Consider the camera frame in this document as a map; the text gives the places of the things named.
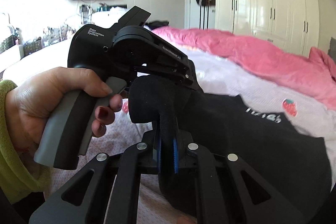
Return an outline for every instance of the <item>human hand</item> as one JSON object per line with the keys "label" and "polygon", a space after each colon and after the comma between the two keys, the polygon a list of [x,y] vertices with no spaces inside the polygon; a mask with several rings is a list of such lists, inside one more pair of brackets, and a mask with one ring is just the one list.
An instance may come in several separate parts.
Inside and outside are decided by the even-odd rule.
{"label": "human hand", "polygon": [[[32,144],[40,143],[51,112],[65,93],[78,89],[93,97],[105,97],[112,93],[92,70],[62,67],[35,75],[7,93],[6,124],[16,151],[24,151]],[[114,121],[114,112],[120,111],[121,107],[122,96],[117,94],[110,99],[110,107],[100,106],[95,110],[92,131],[96,137],[105,134],[106,125]]]}
{"label": "human hand", "polygon": [[190,218],[186,217],[186,216],[180,216],[177,219],[177,223],[176,224],[196,224],[194,221],[192,221]]}

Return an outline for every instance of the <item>silver screw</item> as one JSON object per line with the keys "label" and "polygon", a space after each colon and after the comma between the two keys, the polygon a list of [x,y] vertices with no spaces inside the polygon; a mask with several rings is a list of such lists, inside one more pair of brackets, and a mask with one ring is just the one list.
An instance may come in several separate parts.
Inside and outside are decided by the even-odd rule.
{"label": "silver screw", "polygon": [[97,155],[97,160],[98,161],[104,161],[106,159],[107,159],[107,155],[104,154],[104,153],[100,153],[100,154]]}
{"label": "silver screw", "polygon": [[236,154],[229,154],[229,155],[227,155],[227,159],[229,161],[237,161],[238,160],[238,156]]}
{"label": "silver screw", "polygon": [[139,150],[144,150],[144,149],[147,148],[147,144],[146,144],[146,143],[138,143],[138,144],[136,145],[136,147],[137,147],[137,149],[139,149]]}
{"label": "silver screw", "polygon": [[188,144],[188,148],[190,150],[197,150],[198,149],[198,145],[195,144],[195,143],[190,143],[190,144]]}

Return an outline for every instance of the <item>finger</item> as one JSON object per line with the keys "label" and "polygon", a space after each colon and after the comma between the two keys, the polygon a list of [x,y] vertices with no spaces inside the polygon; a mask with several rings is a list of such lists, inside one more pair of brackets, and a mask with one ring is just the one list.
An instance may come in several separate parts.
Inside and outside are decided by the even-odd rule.
{"label": "finger", "polygon": [[120,94],[116,94],[110,99],[110,108],[114,112],[119,112],[122,106],[123,106],[123,99]]}
{"label": "finger", "polygon": [[128,93],[126,90],[123,90],[121,93],[120,93],[121,97],[123,97],[123,99],[126,99],[128,98]]}
{"label": "finger", "polygon": [[186,216],[180,216],[177,219],[177,223],[176,224],[196,224],[194,221],[192,221],[190,218],[186,217]]}
{"label": "finger", "polygon": [[84,90],[93,97],[105,97],[111,88],[90,69],[58,67],[47,72],[47,77],[62,93]]}
{"label": "finger", "polygon": [[97,138],[104,136],[106,132],[106,126],[101,124],[98,120],[93,121],[91,129],[94,136]]}
{"label": "finger", "polygon": [[95,110],[95,116],[96,119],[104,125],[112,124],[115,119],[113,110],[107,106],[97,107]]}

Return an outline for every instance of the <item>device handle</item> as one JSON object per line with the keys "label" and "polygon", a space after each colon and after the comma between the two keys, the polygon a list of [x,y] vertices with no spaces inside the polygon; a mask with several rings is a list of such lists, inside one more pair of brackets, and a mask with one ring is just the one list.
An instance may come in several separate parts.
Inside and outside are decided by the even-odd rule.
{"label": "device handle", "polygon": [[[106,84],[114,94],[127,85],[125,80],[115,77],[110,77]],[[108,105],[110,96],[98,99],[82,90],[66,93],[47,121],[34,161],[64,170],[76,169],[78,155],[86,154],[91,140],[95,108]]]}

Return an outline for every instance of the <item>pink blanket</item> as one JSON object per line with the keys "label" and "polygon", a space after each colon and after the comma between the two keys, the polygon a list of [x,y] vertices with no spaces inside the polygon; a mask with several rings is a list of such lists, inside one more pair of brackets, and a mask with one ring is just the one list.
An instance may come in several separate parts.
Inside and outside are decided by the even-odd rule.
{"label": "pink blanket", "polygon": [[229,58],[260,78],[311,96],[336,110],[336,65],[318,48],[312,47],[306,58],[286,53],[265,40],[219,30],[162,27],[153,32],[168,42]]}

